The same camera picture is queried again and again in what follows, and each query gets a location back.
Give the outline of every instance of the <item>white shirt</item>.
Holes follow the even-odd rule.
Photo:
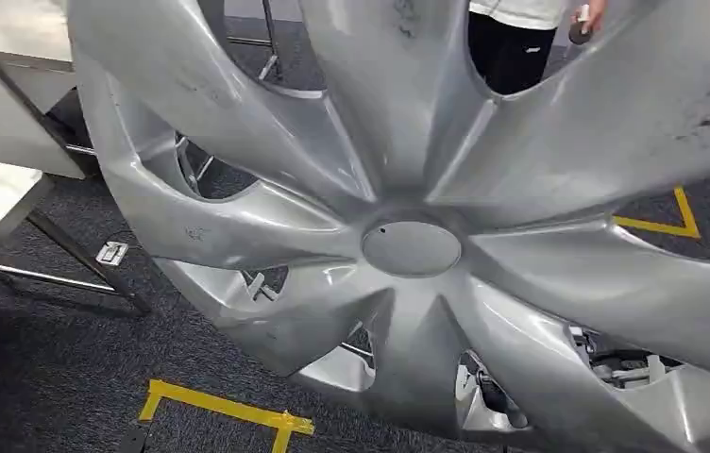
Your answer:
[[[557,28],[568,0],[472,0],[469,10],[503,24],[533,30]]]

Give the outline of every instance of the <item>wheel rim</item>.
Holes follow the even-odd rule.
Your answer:
[[[709,2],[640,2],[563,72],[504,98],[469,62],[466,1],[301,4],[324,92],[245,75],[194,0],[69,6],[105,179],[188,300],[276,372],[403,426],[710,451],[710,263],[610,221],[710,176]],[[175,129],[260,181],[202,198]],[[238,272],[276,266],[291,272],[275,301]],[[570,325],[691,366],[614,389]],[[373,368],[338,346],[358,327]],[[456,393],[467,350],[527,427]]]

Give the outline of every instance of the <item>yellow floor marking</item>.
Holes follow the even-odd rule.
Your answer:
[[[149,397],[146,399],[146,404],[144,404],[138,419],[143,422],[152,420],[162,398],[173,399],[250,423],[276,428],[278,434],[272,446],[272,453],[285,452],[292,432],[313,435],[313,421],[293,416],[288,411],[279,413],[253,408],[246,404],[236,403],[211,394],[203,394],[196,390],[186,389],[156,379],[149,381]]]
[[[685,191],[682,187],[675,188],[675,198],[678,201],[681,217],[683,217],[683,226],[659,224],[656,222],[648,222],[646,220],[629,219],[627,217],[614,217],[617,225],[621,227],[630,227],[654,231],[656,233],[671,234],[673,236],[684,236],[687,238],[700,238],[700,229],[697,228],[697,221],[694,219],[694,213],[691,207],[688,206],[688,199],[685,197]]]

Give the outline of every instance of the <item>black pants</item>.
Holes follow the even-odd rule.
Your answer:
[[[480,75],[500,94],[521,92],[541,81],[555,29],[529,30],[469,13],[469,48]]]

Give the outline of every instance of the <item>gray carpet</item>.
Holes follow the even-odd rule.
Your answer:
[[[262,36],[262,23],[230,21],[232,32]],[[323,79],[301,26],[279,23],[285,83],[318,88]],[[234,47],[247,67],[262,49]],[[127,228],[101,178],[55,178],[41,208],[91,250]],[[203,190],[225,194],[251,179],[215,163]],[[670,250],[710,258],[710,181],[687,188],[701,241],[639,233]],[[641,200],[626,215],[677,222],[668,195]],[[135,243],[127,233],[116,238]],[[0,263],[88,278],[34,228],[22,225],[0,252]],[[119,272],[155,308],[132,316],[124,301],[32,282],[0,285],[0,452],[111,452],[144,404],[148,380],[159,378],[257,407],[312,418],[316,434],[295,435],[294,452],[487,452],[498,447],[432,438],[370,420],[287,383],[215,331],[153,266],[140,248]],[[226,416],[163,401],[152,424],[152,452],[269,451],[274,432]]]

